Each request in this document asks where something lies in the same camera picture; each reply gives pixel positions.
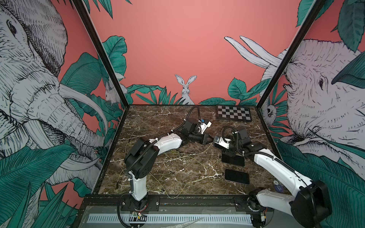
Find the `black smartphone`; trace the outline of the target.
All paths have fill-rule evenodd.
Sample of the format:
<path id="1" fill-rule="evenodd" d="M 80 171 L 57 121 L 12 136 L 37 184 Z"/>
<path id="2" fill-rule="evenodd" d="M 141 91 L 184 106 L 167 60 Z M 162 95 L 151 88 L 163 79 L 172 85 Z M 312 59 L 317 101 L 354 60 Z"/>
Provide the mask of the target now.
<path id="1" fill-rule="evenodd" d="M 250 184 L 250 176 L 248 173 L 235 171 L 235 170 L 231 170 L 231 169 L 226 169 L 224 177 L 227 181 L 232 181 L 232 182 L 241 183 L 241 184 L 245 184 L 245 185 Z"/>
<path id="2" fill-rule="evenodd" d="M 245 166 L 245 158 L 243 156 L 236 155 L 234 157 L 231 157 L 231 156 L 222 154 L 221 161 L 223 163 L 232 164 L 232 165 L 236 165 L 236 166 L 240 166 L 240 167 Z"/>

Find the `green wired earphones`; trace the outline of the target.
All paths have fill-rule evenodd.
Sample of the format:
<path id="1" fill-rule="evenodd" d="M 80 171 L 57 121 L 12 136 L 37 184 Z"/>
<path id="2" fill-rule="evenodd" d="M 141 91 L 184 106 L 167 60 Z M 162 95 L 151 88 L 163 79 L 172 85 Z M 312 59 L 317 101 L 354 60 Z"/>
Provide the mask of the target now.
<path id="1" fill-rule="evenodd" d="M 159 161 L 147 174 L 147 191 L 176 198 L 183 194 L 220 194 L 224 174 L 218 160 L 203 162 L 193 157 Z"/>

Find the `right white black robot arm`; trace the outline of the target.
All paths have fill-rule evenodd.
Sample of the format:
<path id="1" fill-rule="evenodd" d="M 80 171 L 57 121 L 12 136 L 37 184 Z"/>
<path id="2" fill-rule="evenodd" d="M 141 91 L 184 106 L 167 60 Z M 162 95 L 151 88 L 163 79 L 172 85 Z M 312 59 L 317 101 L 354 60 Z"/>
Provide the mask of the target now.
<path id="1" fill-rule="evenodd" d="M 291 168 L 274 155 L 264 144 L 252 141 L 246 129 L 231 128 L 232 137 L 214 137 L 214 144 L 223 150 L 241 154 L 245 159 L 258 164 L 291 193 L 272 192 L 257 188 L 249 193 L 248 205 L 258 212 L 272 208 L 291 215 L 304 228 L 319 228 L 320 223 L 332 214 L 332 205 L 327 185 Z"/>

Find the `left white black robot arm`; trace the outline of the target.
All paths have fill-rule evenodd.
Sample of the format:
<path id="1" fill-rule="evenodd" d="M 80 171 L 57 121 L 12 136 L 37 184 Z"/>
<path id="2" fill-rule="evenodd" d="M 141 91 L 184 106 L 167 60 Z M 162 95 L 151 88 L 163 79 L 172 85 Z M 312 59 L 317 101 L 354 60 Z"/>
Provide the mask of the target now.
<path id="1" fill-rule="evenodd" d="M 125 175 L 130 181 L 131 201 L 139 208 L 147 201 L 147 175 L 152 170 L 159 155 L 178 149 L 188 143 L 202 145 L 213 142 L 213 137 L 205 131 L 211 126 L 209 120 L 201 118 L 200 108 L 193 106 L 184 122 L 178 127 L 155 139 L 140 137 L 124 159 Z"/>

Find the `black white checkerboard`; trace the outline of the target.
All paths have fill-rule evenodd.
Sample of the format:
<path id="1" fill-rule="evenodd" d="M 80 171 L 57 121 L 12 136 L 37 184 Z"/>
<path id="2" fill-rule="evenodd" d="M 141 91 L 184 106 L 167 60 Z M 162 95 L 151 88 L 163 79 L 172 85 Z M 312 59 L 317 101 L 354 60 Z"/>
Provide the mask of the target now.
<path id="1" fill-rule="evenodd" d="M 251 122 L 252 115 L 248 107 L 217 105 L 216 118 L 241 122 Z"/>

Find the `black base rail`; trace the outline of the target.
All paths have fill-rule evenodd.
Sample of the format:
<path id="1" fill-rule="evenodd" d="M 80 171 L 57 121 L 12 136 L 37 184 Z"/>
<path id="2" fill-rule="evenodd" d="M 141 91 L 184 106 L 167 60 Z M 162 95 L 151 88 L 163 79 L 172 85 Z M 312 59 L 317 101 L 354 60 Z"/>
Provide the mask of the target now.
<path id="1" fill-rule="evenodd" d="M 144 206 L 145 211 L 158 211 L 162 207 L 233 207 L 237 212 L 254 213 L 249 208 L 248 195 L 148 195 L 141 203 L 136 202 L 128 194 L 97 194 L 87 195 L 81 206 L 85 210 L 88 206 L 113 207 L 117 206 L 125 211 L 139 211 Z"/>

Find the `right black frame post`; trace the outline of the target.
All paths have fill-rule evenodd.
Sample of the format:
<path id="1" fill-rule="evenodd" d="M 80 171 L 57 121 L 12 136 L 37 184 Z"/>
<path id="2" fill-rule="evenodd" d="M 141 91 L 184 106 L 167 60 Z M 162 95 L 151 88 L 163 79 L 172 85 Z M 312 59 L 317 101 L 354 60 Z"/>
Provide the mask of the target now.
<path id="1" fill-rule="evenodd" d="M 294 40 L 292 41 L 291 45 L 288 48 L 288 51 L 286 55 L 284 56 L 283 60 L 281 61 L 280 65 L 278 66 L 277 70 L 275 71 L 275 74 L 273 78 L 271 79 L 268 87 L 266 88 L 263 96 L 259 100 L 259 102 L 256 105 L 256 109 L 261 109 L 264 102 L 270 95 L 271 91 L 273 90 L 274 86 L 277 84 L 278 80 L 284 73 L 285 68 L 289 64 L 291 58 L 296 53 L 299 45 L 301 44 L 302 40 L 305 38 L 306 34 L 308 33 L 309 29 L 311 28 L 313 22 L 315 21 L 317 15 L 319 14 L 322 7 L 325 5 L 325 0 L 318 0 L 314 1 L 311 5 L 311 8 L 309 12 L 307 13 L 302 25 L 300 26 Z"/>

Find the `black frame post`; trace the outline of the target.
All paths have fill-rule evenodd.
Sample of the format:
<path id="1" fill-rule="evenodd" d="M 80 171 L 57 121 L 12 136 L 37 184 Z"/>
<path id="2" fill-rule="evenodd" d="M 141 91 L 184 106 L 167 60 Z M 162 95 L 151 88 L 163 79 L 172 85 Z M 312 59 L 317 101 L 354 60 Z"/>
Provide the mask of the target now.
<path id="1" fill-rule="evenodd" d="M 100 57 L 103 65 L 106 69 L 106 72 L 107 72 L 108 76 L 110 77 L 110 79 L 118 93 L 119 98 L 121 99 L 123 106 L 128 108 L 129 107 L 128 101 L 120 87 L 120 83 L 117 80 L 115 71 L 112 67 L 109 57 L 106 54 L 105 48 L 104 48 L 104 46 L 99 38 L 99 35 L 97 34 L 97 31 L 93 25 L 93 22 L 88 14 L 87 8 L 85 7 L 85 3 L 83 1 L 79 1 L 79 0 L 73 0 L 72 3 L 75 6 L 75 8 L 80 16 L 80 18 L 83 22 L 83 25 L 85 26 L 87 33 L 90 36 L 94 47 L 96 48 L 97 54 Z"/>
<path id="2" fill-rule="evenodd" d="M 301 44 L 302 40 L 305 38 L 306 34 L 308 33 L 309 29 L 311 28 L 313 22 L 315 21 L 317 15 L 319 14 L 322 7 L 325 5 L 325 0 L 318 0 L 314 1 L 311 5 L 311 8 L 309 12 L 307 13 L 302 25 L 300 26 L 294 40 L 292 41 L 291 45 L 288 48 L 288 51 L 286 55 L 284 56 L 283 60 L 281 61 L 280 65 L 278 66 L 277 70 L 275 71 L 275 74 L 273 78 L 271 79 L 268 87 L 266 88 L 263 96 L 259 100 L 259 102 L 256 105 L 256 109 L 261 109 L 264 102 L 270 95 L 271 91 L 273 90 L 274 86 L 277 84 L 278 80 L 284 73 L 285 68 L 289 64 L 291 58 L 296 53 L 299 45 Z"/>

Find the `left black frame post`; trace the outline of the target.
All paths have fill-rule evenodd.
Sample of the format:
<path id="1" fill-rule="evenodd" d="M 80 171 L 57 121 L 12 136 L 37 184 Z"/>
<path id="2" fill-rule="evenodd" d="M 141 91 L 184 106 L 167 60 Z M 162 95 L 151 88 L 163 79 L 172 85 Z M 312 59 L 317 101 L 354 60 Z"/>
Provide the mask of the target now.
<path id="1" fill-rule="evenodd" d="M 115 71 L 112 67 L 109 57 L 106 54 L 105 48 L 104 48 L 104 46 L 99 38 L 99 35 L 97 34 L 97 31 L 93 25 L 93 22 L 88 14 L 87 8 L 85 7 L 85 3 L 83 1 L 79 1 L 79 0 L 73 0 L 72 3 L 75 6 L 75 8 L 80 16 L 80 18 L 83 22 L 83 25 L 85 26 L 87 33 L 90 36 L 94 47 L 96 48 L 97 54 L 100 57 L 103 65 L 106 69 L 106 72 L 107 72 L 108 76 L 110 77 L 110 79 L 118 93 L 119 98 L 121 99 L 123 106 L 128 108 L 129 107 L 128 101 L 120 87 L 120 83 L 117 80 Z"/>

